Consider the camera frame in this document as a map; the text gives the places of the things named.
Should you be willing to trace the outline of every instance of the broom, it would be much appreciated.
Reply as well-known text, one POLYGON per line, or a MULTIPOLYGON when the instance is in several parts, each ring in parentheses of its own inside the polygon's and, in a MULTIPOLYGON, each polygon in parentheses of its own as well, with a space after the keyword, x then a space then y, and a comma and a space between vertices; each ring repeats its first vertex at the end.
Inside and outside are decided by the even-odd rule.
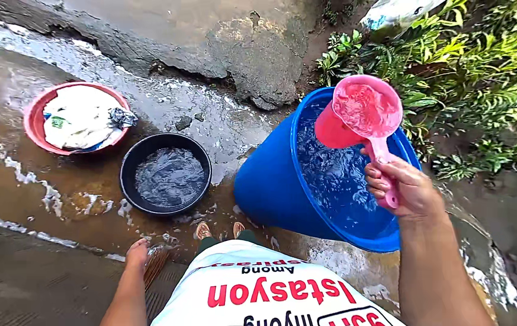
POLYGON ((152 285, 153 280, 160 274, 160 271, 170 256, 170 251, 166 247, 153 246, 149 250, 149 255, 150 258, 146 263, 146 271, 144 272, 146 291, 150 288, 150 285, 152 285))

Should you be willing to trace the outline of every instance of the leg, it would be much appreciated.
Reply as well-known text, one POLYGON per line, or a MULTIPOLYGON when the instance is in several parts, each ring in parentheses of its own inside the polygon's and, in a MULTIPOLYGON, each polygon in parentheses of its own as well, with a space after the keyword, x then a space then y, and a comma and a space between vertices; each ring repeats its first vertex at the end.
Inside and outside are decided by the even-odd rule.
POLYGON ((250 230, 245 230, 245 226, 240 222, 234 222, 233 227, 234 238, 238 240, 249 241, 257 245, 262 245, 256 239, 255 234, 250 230))
POLYGON ((196 228, 196 236, 200 240, 200 246, 198 246, 197 256, 200 255, 204 250, 211 248, 215 244, 218 244, 219 241, 212 237, 210 233, 210 229, 206 222, 200 222, 196 228))
POLYGON ((100 326, 146 326, 144 264, 148 257, 148 246, 148 241, 142 238, 128 249, 126 268, 100 326))

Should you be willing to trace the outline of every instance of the foot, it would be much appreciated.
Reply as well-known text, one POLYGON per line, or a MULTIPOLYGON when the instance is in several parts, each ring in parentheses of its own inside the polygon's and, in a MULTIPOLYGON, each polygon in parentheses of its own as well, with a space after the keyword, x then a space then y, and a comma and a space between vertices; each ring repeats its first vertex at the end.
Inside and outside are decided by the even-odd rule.
POLYGON ((242 225, 242 223, 234 222, 234 226, 233 226, 234 239, 237 239, 240 232, 243 232, 244 230, 245 230, 245 226, 242 225))
POLYGON ((198 240, 202 240, 206 237, 212 237, 212 234, 210 233, 210 228, 208 227, 206 222, 198 223, 198 226, 196 227, 196 236, 198 237, 198 240))
POLYGON ((148 258, 148 247, 149 242, 144 238, 134 242, 126 253, 126 268, 139 267, 144 269, 148 258))

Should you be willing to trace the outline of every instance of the green label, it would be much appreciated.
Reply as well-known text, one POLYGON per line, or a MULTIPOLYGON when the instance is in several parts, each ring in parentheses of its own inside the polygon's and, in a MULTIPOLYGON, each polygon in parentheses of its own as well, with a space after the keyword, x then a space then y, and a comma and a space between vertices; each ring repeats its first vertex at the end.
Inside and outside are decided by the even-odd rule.
POLYGON ((65 121, 64 118, 61 117, 51 117, 51 126, 53 128, 59 128, 63 127, 63 121, 65 121))

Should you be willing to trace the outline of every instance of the black basin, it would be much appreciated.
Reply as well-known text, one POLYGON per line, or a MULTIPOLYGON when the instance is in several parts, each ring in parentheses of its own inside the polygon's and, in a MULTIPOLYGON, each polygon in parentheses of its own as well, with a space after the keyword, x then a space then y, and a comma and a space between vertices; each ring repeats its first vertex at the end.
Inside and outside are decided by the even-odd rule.
POLYGON ((122 192, 133 207, 146 213, 169 216, 186 211, 196 205, 208 190, 211 175, 212 166, 210 164, 210 158, 200 144, 190 137, 179 133, 167 132, 146 137, 133 145, 124 157, 119 179, 122 192), (137 166, 142 163, 147 156, 165 147, 181 148, 191 151, 194 157, 201 163, 204 171, 204 180, 206 181, 204 187, 200 189, 197 196, 179 206, 163 207, 151 204, 142 198, 136 189, 137 166))

